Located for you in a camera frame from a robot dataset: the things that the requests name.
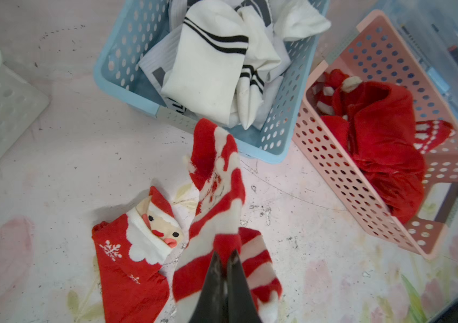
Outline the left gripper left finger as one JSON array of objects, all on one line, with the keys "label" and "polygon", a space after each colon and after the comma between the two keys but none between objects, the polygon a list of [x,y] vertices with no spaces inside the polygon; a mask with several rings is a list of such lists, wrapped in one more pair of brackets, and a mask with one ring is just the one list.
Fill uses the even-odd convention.
[{"label": "left gripper left finger", "polygon": [[198,303],[189,320],[190,323],[226,322],[225,284],[226,278],[223,274],[222,260],[215,252],[211,258]]}]

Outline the plain white sock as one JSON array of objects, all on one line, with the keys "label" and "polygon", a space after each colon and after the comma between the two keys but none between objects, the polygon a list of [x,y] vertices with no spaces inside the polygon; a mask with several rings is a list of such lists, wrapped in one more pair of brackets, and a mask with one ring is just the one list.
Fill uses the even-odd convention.
[{"label": "plain white sock", "polygon": [[331,22],[306,0],[269,1],[275,34],[294,42],[326,32]]}]

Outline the red white striped sock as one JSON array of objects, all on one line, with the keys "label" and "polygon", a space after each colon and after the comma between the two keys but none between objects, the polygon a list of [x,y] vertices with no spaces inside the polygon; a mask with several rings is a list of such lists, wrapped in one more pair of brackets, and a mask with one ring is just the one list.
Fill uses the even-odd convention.
[{"label": "red white striped sock", "polygon": [[324,72],[311,87],[315,109],[323,115],[347,118],[345,102],[362,83],[360,77],[350,76],[340,69]]}]

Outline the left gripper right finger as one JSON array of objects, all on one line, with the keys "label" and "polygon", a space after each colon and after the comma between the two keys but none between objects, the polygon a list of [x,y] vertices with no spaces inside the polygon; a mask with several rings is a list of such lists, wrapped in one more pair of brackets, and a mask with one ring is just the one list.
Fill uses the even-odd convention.
[{"label": "left gripper right finger", "polygon": [[262,323],[237,250],[231,253],[226,269],[227,322]]}]

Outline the white sock black stripes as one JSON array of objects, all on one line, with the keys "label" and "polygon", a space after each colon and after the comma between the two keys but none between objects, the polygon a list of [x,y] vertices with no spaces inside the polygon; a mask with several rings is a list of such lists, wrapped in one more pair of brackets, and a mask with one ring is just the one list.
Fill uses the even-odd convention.
[{"label": "white sock black stripes", "polygon": [[162,93],[195,114],[222,125],[249,45],[246,26],[223,1],[199,1],[184,18],[177,54]]}]

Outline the red santa striped sock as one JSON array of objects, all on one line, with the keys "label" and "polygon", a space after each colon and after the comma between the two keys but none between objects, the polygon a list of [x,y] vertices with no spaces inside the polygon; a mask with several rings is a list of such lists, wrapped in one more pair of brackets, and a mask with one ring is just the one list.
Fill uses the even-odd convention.
[{"label": "red santa striped sock", "polygon": [[199,190],[199,202],[189,228],[189,242],[172,280],[176,322],[187,322],[193,316],[213,254],[227,262],[234,251],[242,261],[259,318],[276,322],[282,286],[260,231],[240,224],[246,193],[234,137],[201,119],[194,130],[188,171]]}]

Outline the red patterned sock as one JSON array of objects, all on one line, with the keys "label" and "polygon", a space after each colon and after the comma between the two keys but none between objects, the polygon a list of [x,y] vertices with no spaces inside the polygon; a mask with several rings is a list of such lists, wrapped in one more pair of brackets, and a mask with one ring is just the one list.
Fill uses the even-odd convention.
[{"label": "red patterned sock", "polygon": [[170,288],[160,269],[183,239],[171,204],[156,187],[135,207],[92,229],[106,322],[154,322]]}]

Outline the plain red sock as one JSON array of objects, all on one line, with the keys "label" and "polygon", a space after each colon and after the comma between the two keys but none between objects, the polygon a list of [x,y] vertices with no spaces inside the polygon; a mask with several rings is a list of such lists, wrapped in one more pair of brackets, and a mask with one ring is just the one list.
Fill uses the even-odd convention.
[{"label": "plain red sock", "polygon": [[424,198],[423,155],[414,147],[413,96],[391,83],[363,82],[345,102],[347,118],[322,120],[368,182],[405,224]]}]

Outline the red snowflake sock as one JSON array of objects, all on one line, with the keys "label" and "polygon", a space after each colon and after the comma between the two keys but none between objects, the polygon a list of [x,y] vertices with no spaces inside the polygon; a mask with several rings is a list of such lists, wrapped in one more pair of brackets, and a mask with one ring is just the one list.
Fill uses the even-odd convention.
[{"label": "red snowflake sock", "polygon": [[416,122],[414,147],[424,155],[453,137],[455,133],[453,125],[447,121]]}]

